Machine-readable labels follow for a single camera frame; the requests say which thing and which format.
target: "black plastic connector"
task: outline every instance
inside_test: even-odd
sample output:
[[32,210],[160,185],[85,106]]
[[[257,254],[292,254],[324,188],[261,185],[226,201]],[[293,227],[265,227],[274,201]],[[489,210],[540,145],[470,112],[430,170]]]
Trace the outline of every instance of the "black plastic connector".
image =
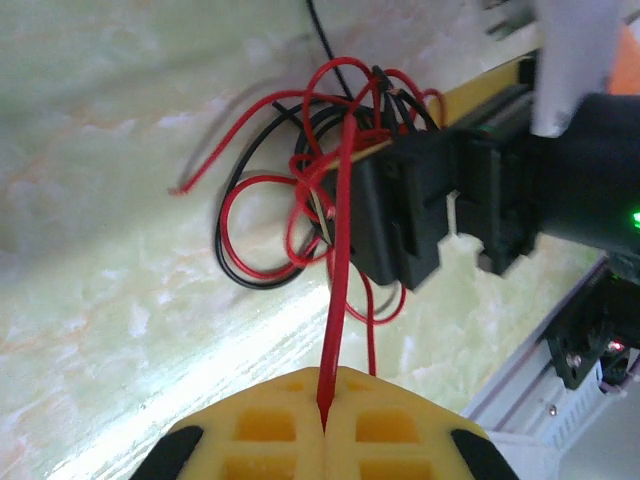
[[[440,266],[453,188],[450,149],[448,133],[411,132],[354,164],[351,262],[378,285],[399,280],[415,289]],[[333,198],[336,175],[323,182]]]
[[483,242],[478,266],[502,275],[534,248],[529,125],[533,93],[516,85],[451,127],[456,163],[456,228]]

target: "white plastic part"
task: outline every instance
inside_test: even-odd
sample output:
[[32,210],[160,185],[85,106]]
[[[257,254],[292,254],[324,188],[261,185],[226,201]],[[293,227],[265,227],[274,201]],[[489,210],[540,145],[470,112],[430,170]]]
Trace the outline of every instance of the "white plastic part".
[[546,342],[538,343],[508,375],[490,401],[470,418],[486,430],[522,435],[560,453],[571,448],[602,410],[620,398],[600,390],[600,363],[578,389],[565,388],[551,364]]
[[604,92],[615,62],[620,0],[536,0],[544,47],[531,133],[558,137],[588,93]]
[[560,454],[530,437],[489,432],[489,438],[520,480],[557,480]]

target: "black plastic bracket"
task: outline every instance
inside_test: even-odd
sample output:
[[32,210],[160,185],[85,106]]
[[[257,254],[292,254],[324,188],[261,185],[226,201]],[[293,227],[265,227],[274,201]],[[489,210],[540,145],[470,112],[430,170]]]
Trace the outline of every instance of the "black plastic bracket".
[[[440,266],[453,188],[450,149],[448,132],[418,131],[354,164],[351,262],[378,285],[399,280],[415,289]],[[323,187],[335,198],[335,172]]]
[[478,267],[497,275],[528,255],[538,234],[526,154],[532,105],[530,86],[516,85],[451,127],[457,232],[482,241]]
[[560,309],[545,337],[556,373],[576,389],[603,357],[609,343],[640,347],[640,286],[604,263]]

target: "red wire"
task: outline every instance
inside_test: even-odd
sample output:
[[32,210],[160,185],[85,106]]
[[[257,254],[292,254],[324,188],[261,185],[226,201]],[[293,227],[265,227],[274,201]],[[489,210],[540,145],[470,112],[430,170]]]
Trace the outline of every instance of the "red wire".
[[427,88],[424,92],[422,92],[422,98],[428,97],[436,97],[438,103],[440,104],[440,128],[447,127],[447,100],[440,90],[436,90],[435,88]]
[[351,153],[356,135],[356,121],[352,115],[345,117],[338,169],[338,185],[335,218],[334,282],[331,288],[327,327],[322,345],[318,391],[316,401],[320,410],[323,429],[327,425],[329,408],[336,391],[338,358],[344,328],[344,315],[351,263]]
[[[358,93],[353,101],[348,101],[333,95],[325,95],[314,92],[314,89],[322,77],[337,66],[351,65],[360,69],[367,77],[367,83]],[[435,96],[440,103],[440,126],[444,127],[446,122],[446,104],[444,96],[437,90],[428,89],[422,92],[413,80],[397,69],[387,69],[385,73],[389,77],[394,77],[407,85],[413,96],[424,106],[424,98]],[[378,90],[379,79],[376,78],[369,68],[361,61],[352,57],[336,58],[323,65],[313,75],[305,90],[284,90],[276,92],[259,100],[251,106],[231,127],[229,132],[222,138],[215,150],[198,168],[194,175],[178,189],[172,190],[173,194],[188,193],[193,186],[206,173],[211,165],[216,161],[219,155],[224,151],[228,144],[232,141],[242,126],[262,107],[270,105],[274,101],[285,98],[302,97],[302,122],[304,131],[309,141],[309,145],[313,152],[312,155],[294,155],[289,162],[289,169],[294,175],[294,179],[281,175],[259,175],[245,180],[238,184],[225,199],[222,205],[220,215],[220,232],[223,246],[229,255],[231,261],[245,274],[260,280],[279,279],[292,273],[296,267],[304,267],[315,263],[322,258],[327,258],[327,267],[329,271],[329,282],[331,288],[331,300],[329,302],[329,313],[327,317],[326,332],[323,342],[322,357],[320,361],[320,373],[318,377],[317,402],[320,410],[323,427],[326,425],[329,408],[333,402],[336,386],[336,374],[338,368],[338,359],[340,354],[340,344],[342,340],[342,332],[344,328],[344,316],[348,312],[354,318],[365,322],[367,327],[367,351],[368,351],[368,367],[371,375],[376,375],[376,352],[375,352],[375,335],[374,327],[377,325],[387,324],[400,314],[404,307],[407,297],[406,288],[402,287],[400,300],[396,309],[386,318],[375,318],[375,302],[373,296],[373,288],[369,278],[360,273],[360,278],[364,284],[367,310],[366,316],[357,312],[347,302],[347,290],[349,281],[349,265],[350,265],[350,235],[351,235],[351,205],[350,205],[350,180],[352,161],[351,156],[354,151],[366,149],[375,144],[381,143],[390,138],[390,132],[382,129],[382,116],[380,106],[380,95]],[[354,112],[362,103],[367,94],[371,93],[373,97],[374,112],[374,129],[357,131]],[[347,105],[349,108],[345,116],[342,145],[339,149],[323,155],[318,140],[314,136],[311,125],[311,100],[319,99],[328,103]],[[411,111],[412,118],[415,119],[416,112]],[[338,170],[337,182],[337,199],[334,204],[333,200],[327,192],[321,188],[321,181],[328,171],[330,163],[339,157],[340,168]],[[304,169],[300,168],[301,164],[307,165]],[[237,255],[229,238],[228,218],[231,205],[237,196],[246,188],[261,182],[275,182],[285,185],[295,186],[296,203],[289,216],[287,230],[285,234],[285,250],[291,263],[283,265],[269,271],[258,271],[246,265]],[[306,215],[312,221],[318,222],[317,212],[314,212],[309,206],[309,197],[311,192],[315,192],[320,202],[326,210],[327,218],[334,218],[335,227],[335,244],[329,246],[327,250],[320,256],[310,259],[307,258],[313,249],[320,242],[320,238],[316,236],[310,245],[307,245],[302,254],[293,248],[293,231],[295,224],[301,215]]]
[[369,362],[369,375],[375,377],[377,376],[377,366],[376,366],[376,337],[375,337],[375,304],[373,301],[373,288],[371,288],[371,282],[367,278],[367,276],[360,273],[360,278],[362,279],[362,283],[364,283],[364,289],[367,294],[367,361]]
[[187,180],[187,182],[175,189],[169,190],[171,195],[184,195],[189,193],[189,191],[194,187],[196,183],[202,178],[202,176],[207,172],[207,170],[213,165],[213,162],[217,160],[220,154],[224,151],[225,148],[231,143],[233,137],[236,136],[238,131],[244,126],[247,121],[258,112],[262,107],[267,105],[271,105],[273,102],[282,100],[285,98],[295,98],[302,97],[309,99],[309,102],[312,98],[316,98],[318,100],[324,100],[329,103],[337,103],[342,105],[350,105],[351,102],[345,100],[344,98],[336,97],[333,95],[324,95],[321,93],[307,92],[306,90],[283,90],[281,92],[272,93],[271,95],[267,95],[262,100],[258,100],[255,104],[253,104],[249,110],[242,114],[242,116],[236,120],[231,129],[227,132],[227,134],[222,138],[218,146],[215,150],[209,155],[209,157],[204,161],[204,163],[198,168],[196,173]]
[[[327,274],[329,277],[329,284],[331,285],[331,283],[333,282],[333,263],[332,263],[331,256],[327,257]],[[387,325],[388,323],[393,322],[396,318],[398,318],[400,313],[402,313],[402,310],[404,309],[404,305],[406,301],[407,301],[407,289],[404,285],[401,285],[400,300],[398,301],[398,305],[396,306],[395,310],[385,318],[379,318],[379,319],[374,318],[373,323],[376,326],[382,326],[382,325]],[[351,304],[348,302],[347,302],[347,313],[351,315],[353,318],[355,318],[356,320],[360,320],[362,323],[366,324],[368,322],[368,317],[362,315],[355,308],[353,308]]]
[[[307,138],[309,139],[309,145],[311,146],[311,149],[313,150],[315,155],[318,157],[322,155],[322,149],[318,144],[318,140],[316,140],[316,137],[313,132],[313,126],[311,125],[311,99],[313,98],[314,95],[316,95],[314,93],[314,89],[318,84],[318,82],[322,79],[322,77],[325,74],[327,74],[327,72],[330,72],[334,68],[339,67],[341,65],[352,65],[354,67],[357,67],[362,71],[362,73],[365,74],[365,76],[367,77],[367,80],[370,80],[372,78],[371,70],[369,70],[369,67],[367,67],[364,63],[362,63],[357,58],[353,58],[353,57],[335,58],[325,63],[322,67],[318,69],[316,73],[313,74],[313,76],[311,77],[311,80],[309,80],[307,89],[305,90],[305,93],[302,97],[302,122],[304,124],[304,132],[307,135]],[[356,102],[360,103],[364,98],[364,95],[366,95],[366,91],[364,94],[360,92],[360,94],[356,96],[353,102],[348,102],[348,103],[351,106],[353,105],[357,106]]]
[[[245,264],[242,259],[238,256],[236,251],[233,249],[233,245],[231,244],[231,240],[229,238],[229,212],[231,211],[231,204],[237,198],[237,196],[242,193],[247,188],[255,185],[257,183],[264,182],[272,182],[272,183],[282,183],[284,185],[295,185],[296,181],[292,178],[283,177],[281,175],[257,175],[255,177],[251,177],[243,182],[239,183],[232,191],[229,193],[224,203],[222,204],[222,209],[220,211],[220,235],[222,237],[222,244],[224,245],[227,254],[231,261],[246,275],[249,275],[257,280],[275,280],[285,276],[290,275],[296,269],[296,266],[292,263],[288,263],[283,265],[282,267],[269,270],[269,271],[259,271],[249,267]],[[313,241],[304,249],[303,255],[308,256],[313,249],[320,242],[319,237],[315,237]]]

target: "screw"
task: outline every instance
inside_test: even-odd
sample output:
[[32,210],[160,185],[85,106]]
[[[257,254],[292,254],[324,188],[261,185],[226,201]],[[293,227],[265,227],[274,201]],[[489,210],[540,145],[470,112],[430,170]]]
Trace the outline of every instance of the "screw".
[[580,368],[582,357],[577,353],[567,353],[567,365],[571,368]]

